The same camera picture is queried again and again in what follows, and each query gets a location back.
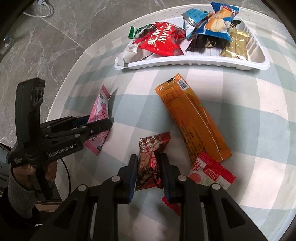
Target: gold snack package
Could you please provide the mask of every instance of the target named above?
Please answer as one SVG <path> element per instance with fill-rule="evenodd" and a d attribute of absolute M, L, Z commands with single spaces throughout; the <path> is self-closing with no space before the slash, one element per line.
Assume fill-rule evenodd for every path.
<path fill-rule="evenodd" d="M 231 156 L 211 116 L 180 74 L 155 91 L 181 130 L 191 164 L 202 151 L 217 162 Z"/>
<path fill-rule="evenodd" d="M 232 42 L 227 43 L 226 47 L 220 53 L 220 56 L 248 60 L 247 43 L 250 39 L 249 33 L 237 29 L 230 29 L 229 34 Z"/>

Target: snack wrapper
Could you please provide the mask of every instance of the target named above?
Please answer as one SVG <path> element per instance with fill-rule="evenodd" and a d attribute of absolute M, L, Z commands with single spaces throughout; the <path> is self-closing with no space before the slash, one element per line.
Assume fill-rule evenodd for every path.
<path fill-rule="evenodd" d="M 226 44 L 225 42 L 226 40 L 222 38 L 213 37 L 205 34 L 198 34 L 192 39 L 185 51 L 199 51 L 200 49 L 212 47 L 223 49 Z"/>
<path fill-rule="evenodd" d="M 147 24 L 143 27 L 136 28 L 134 26 L 131 26 L 130 32 L 128 34 L 129 39 L 137 39 L 144 37 L 148 33 L 152 32 L 156 28 L 155 24 Z"/>
<path fill-rule="evenodd" d="M 99 91 L 98 97 L 96 98 L 87 123 L 109 118 L 108 99 L 110 96 L 111 95 L 103 85 Z M 94 134 L 85 141 L 84 145 L 94 154 L 99 155 L 108 133 L 109 130 Z"/>
<path fill-rule="evenodd" d="M 125 67 L 125 65 L 129 63 L 142 60 L 151 55 L 152 53 L 150 51 L 138 48 L 139 44 L 142 43 L 148 37 L 149 35 L 146 35 L 140 39 L 135 40 L 132 44 L 126 46 L 124 51 L 116 57 L 115 63 L 122 67 Z"/>
<path fill-rule="evenodd" d="M 167 22 L 156 22 L 156 30 L 148 34 L 149 37 L 139 45 L 162 56 L 184 55 L 177 41 L 185 38 L 185 30 Z"/>
<path fill-rule="evenodd" d="M 250 39 L 248 32 L 238 29 L 229 30 L 232 42 L 228 42 L 220 56 L 248 60 L 247 43 Z"/>
<path fill-rule="evenodd" d="M 155 152 L 162 152 L 169 141 L 169 132 L 140 139 L 136 191 L 152 187 L 162 189 L 160 169 Z"/>
<path fill-rule="evenodd" d="M 231 41 L 228 33 L 233 18 L 239 13 L 239 8 L 227 4 L 212 2 L 215 14 L 202 24 L 196 34 L 205 34 Z"/>
<path fill-rule="evenodd" d="M 209 187 L 213 183 L 218 183 L 224 189 L 228 188 L 235 180 L 235 176 L 232 173 L 204 152 L 199 154 L 198 158 L 192 165 L 188 177 L 197 184 Z M 179 203 L 171 204 L 165 197 L 161 200 L 177 215 L 181 215 L 181 205 Z"/>
<path fill-rule="evenodd" d="M 191 8 L 182 14 L 184 19 L 183 28 L 186 31 L 186 38 L 190 38 L 193 30 L 198 26 L 203 19 L 207 16 L 207 11 L 201 11 L 195 8 Z"/>
<path fill-rule="evenodd" d="M 237 25 L 239 25 L 240 23 L 241 23 L 241 20 L 234 19 L 230 24 L 230 28 L 236 29 Z"/>
<path fill-rule="evenodd" d="M 155 91 L 180 128 L 192 165 L 201 152 L 218 162 L 231 156 L 211 116 L 180 74 Z"/>

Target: blue snack package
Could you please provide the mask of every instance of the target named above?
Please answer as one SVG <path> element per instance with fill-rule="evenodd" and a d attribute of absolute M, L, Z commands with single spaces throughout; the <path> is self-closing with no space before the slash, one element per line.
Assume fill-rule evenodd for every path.
<path fill-rule="evenodd" d="M 207 11 L 201 11 L 191 8 L 182 14 L 184 23 L 183 28 L 186 30 L 186 38 L 190 38 L 195 27 L 207 16 Z"/>
<path fill-rule="evenodd" d="M 212 2 L 215 14 L 203 23 L 194 33 L 219 37 L 231 41 L 229 27 L 239 8 L 231 5 Z"/>

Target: dark snack wrapper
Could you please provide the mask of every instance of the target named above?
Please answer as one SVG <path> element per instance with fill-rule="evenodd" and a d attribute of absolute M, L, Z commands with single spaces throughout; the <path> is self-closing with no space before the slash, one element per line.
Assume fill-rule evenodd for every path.
<path fill-rule="evenodd" d="M 169 132 L 140 139 L 136 191 L 152 187 L 163 188 L 155 152 L 162 152 L 169 141 Z"/>
<path fill-rule="evenodd" d="M 203 48 L 212 47 L 224 48 L 225 40 L 210 35 L 198 34 L 192 39 L 191 43 L 185 51 L 198 51 Z"/>

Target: human hand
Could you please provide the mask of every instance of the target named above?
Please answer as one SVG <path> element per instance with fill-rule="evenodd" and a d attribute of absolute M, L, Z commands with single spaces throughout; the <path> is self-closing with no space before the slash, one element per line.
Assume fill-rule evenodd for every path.
<path fill-rule="evenodd" d="M 26 189 L 32 189 L 32 184 L 30 183 L 29 177 L 30 175 L 35 174 L 36 168 L 32 167 L 30 164 L 22 165 L 20 167 L 15 167 L 12 169 L 15 180 L 22 187 Z M 48 164 L 45 179 L 53 182 L 57 175 L 57 161 L 51 162 Z"/>

